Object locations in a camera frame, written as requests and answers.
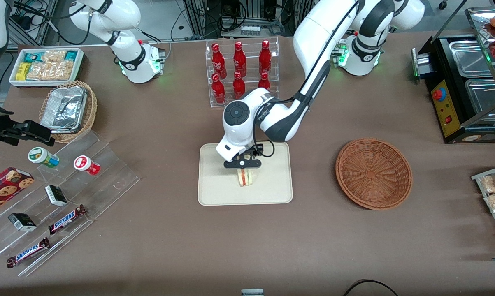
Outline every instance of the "small black box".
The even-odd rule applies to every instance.
[[[56,206],[66,206],[66,197],[60,187],[54,185],[46,186],[46,195],[52,204]]]
[[[11,223],[17,230],[33,231],[37,225],[31,221],[30,217],[24,213],[12,213],[8,216]]]

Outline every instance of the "red cookie box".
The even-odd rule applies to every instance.
[[[14,167],[5,169],[0,173],[0,207],[33,182],[33,177],[27,172]]]

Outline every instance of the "emergency stop button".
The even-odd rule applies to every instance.
[[[446,98],[445,88],[439,88],[438,90],[434,90],[434,92],[432,92],[432,99],[435,99],[438,102],[444,101],[445,98]]]

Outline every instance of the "round basket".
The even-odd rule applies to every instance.
[[[63,84],[62,86],[58,86],[57,88],[70,88],[72,86],[81,86],[85,90],[88,91],[88,97],[86,100],[86,106],[84,107],[84,115],[81,122],[81,130],[75,134],[52,134],[51,136],[61,144],[68,144],[76,137],[88,131],[93,126],[93,122],[95,120],[95,112],[97,111],[97,99],[95,98],[95,93],[93,93],[92,89],[88,86],[88,84],[82,81],[74,81]],[[42,103],[41,111],[39,111],[39,121],[42,120],[42,116],[44,115],[44,111],[46,110],[46,103],[48,103],[48,98],[50,97],[50,93],[46,96],[44,103]]]
[[[346,144],[337,157],[335,174],[344,193],[371,210],[399,206],[412,186],[407,159],[394,146],[374,138]]]

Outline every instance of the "clear acrylic bottle rack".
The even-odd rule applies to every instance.
[[[207,83],[209,85],[209,99],[211,107],[225,107],[229,102],[234,101],[235,94],[232,88],[234,81],[235,66],[232,62],[232,57],[235,55],[235,42],[241,41],[242,47],[246,54],[247,61],[247,75],[243,78],[246,85],[246,92],[258,88],[258,82],[260,81],[258,56],[262,50],[262,41],[268,40],[270,42],[271,58],[271,71],[269,73],[269,81],[271,83],[270,92],[272,95],[279,97],[280,89],[280,68],[279,68],[279,39],[277,37],[271,38],[249,38],[249,39],[220,39],[215,41],[207,41],[205,50],[205,62],[207,66]],[[225,58],[225,69],[227,70],[227,77],[222,79],[221,82],[225,87],[225,103],[218,104],[213,96],[213,89],[211,84],[213,80],[211,76],[214,73],[213,68],[213,51],[211,45],[218,43],[220,45],[221,54]]]
[[[93,131],[74,139],[56,155],[60,159],[57,167],[51,169],[44,165],[39,166],[32,173],[35,183],[27,188],[27,193],[22,192],[0,208],[0,260],[4,262],[4,268],[9,257],[29,249],[45,236],[50,240],[50,249],[40,251],[12,269],[18,276],[28,276],[35,271],[94,223],[108,207],[140,180],[118,159],[108,147],[108,143]],[[73,161],[79,155],[87,155],[99,163],[101,171],[96,176],[91,176],[87,172],[76,170]],[[45,187],[50,184],[61,187],[68,200],[66,206],[54,206],[50,203],[45,191]],[[80,204],[83,204],[88,212],[56,234],[50,235],[48,226],[72,212]],[[17,230],[8,219],[14,212],[29,215],[37,228],[32,232]]]

